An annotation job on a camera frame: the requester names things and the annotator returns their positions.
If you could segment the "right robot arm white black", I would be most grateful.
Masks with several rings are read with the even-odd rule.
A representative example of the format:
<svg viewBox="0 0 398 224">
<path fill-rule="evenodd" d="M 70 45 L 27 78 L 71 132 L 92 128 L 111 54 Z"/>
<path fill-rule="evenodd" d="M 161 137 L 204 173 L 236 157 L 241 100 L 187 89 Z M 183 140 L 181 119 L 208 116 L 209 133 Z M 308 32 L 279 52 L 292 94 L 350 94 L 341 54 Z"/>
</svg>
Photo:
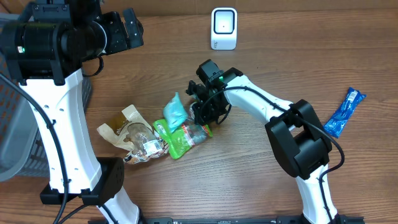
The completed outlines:
<svg viewBox="0 0 398 224">
<path fill-rule="evenodd" d="M 253 84 L 240 70 L 222 71 L 212 60 L 196 70 L 200 84 L 190 81 L 187 94 L 196 99 L 195 123 L 221 124 L 232 107 L 258 119 L 265 127 L 274 157 L 296 180 L 307 223 L 342 223 L 333 205 L 327 174 L 329 153 L 337 145 L 323 129 L 312 105 L 282 100 Z"/>
</svg>

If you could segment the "blue snack packet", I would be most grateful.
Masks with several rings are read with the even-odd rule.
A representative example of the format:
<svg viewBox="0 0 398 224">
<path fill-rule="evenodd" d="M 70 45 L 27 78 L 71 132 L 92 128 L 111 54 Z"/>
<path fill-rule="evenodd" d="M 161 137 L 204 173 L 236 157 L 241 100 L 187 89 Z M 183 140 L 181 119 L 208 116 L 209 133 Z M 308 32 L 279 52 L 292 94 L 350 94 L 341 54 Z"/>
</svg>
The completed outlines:
<svg viewBox="0 0 398 224">
<path fill-rule="evenodd" d="M 348 120 L 353 115 L 356 107 L 367 95 L 352 87 L 348 88 L 345 99 L 339 108 L 333 113 L 331 118 L 323 125 L 325 131 L 335 138 L 339 138 Z"/>
</svg>

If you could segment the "light teal snack packet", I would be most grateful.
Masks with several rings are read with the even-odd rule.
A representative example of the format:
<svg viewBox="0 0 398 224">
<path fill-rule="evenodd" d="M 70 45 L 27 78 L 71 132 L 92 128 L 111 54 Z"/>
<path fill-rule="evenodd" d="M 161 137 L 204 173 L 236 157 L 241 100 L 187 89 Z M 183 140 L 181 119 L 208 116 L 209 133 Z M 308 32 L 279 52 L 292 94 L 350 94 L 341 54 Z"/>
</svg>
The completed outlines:
<svg viewBox="0 0 398 224">
<path fill-rule="evenodd" d="M 174 132 L 188 118 L 188 114 L 185 111 L 178 92 L 176 92 L 175 96 L 166 104 L 163 114 L 171 132 Z"/>
</svg>

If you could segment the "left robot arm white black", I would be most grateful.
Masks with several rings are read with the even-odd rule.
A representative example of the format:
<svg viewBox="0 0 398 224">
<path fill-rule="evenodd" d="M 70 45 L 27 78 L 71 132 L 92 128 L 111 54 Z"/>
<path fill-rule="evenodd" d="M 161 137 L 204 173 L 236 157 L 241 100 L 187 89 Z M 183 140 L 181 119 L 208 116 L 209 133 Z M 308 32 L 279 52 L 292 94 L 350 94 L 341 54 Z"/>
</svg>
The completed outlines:
<svg viewBox="0 0 398 224">
<path fill-rule="evenodd" d="M 140 47 L 143 33 L 132 8 L 102 13 L 98 1 L 32 1 L 2 28 L 5 82 L 35 116 L 50 169 L 40 199 L 60 207 L 55 223 L 77 197 L 106 223 L 145 222 L 123 186 L 123 160 L 95 155 L 82 97 L 83 63 Z"/>
</svg>

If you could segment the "green snack packet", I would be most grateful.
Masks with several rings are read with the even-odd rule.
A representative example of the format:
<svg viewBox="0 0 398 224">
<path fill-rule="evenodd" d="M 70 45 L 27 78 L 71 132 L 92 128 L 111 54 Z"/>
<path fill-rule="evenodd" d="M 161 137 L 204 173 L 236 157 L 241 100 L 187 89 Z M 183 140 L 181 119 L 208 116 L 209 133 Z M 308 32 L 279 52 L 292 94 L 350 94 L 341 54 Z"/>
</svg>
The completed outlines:
<svg viewBox="0 0 398 224">
<path fill-rule="evenodd" d="M 171 132 L 165 119 L 153 123 L 160 138 L 167 143 L 169 154 L 172 159 L 181 158 L 192 147 L 201 144 L 213 133 L 208 125 L 195 124 L 195 115 L 192 106 L 189 108 L 188 118 L 174 132 Z"/>
</svg>

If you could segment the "beige brown Pantree snack bag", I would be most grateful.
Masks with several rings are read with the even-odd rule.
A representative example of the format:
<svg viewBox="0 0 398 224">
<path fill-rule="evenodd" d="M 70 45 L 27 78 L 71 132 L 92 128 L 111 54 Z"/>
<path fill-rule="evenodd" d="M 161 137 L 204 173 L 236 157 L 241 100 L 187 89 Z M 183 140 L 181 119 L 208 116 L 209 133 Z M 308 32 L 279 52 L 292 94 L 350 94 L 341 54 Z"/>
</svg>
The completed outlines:
<svg viewBox="0 0 398 224">
<path fill-rule="evenodd" d="M 97 132 L 113 146 L 128 151 L 123 158 L 127 164 L 147 162 L 166 155 L 169 151 L 168 144 L 134 105 L 129 105 L 103 123 L 97 128 Z"/>
</svg>

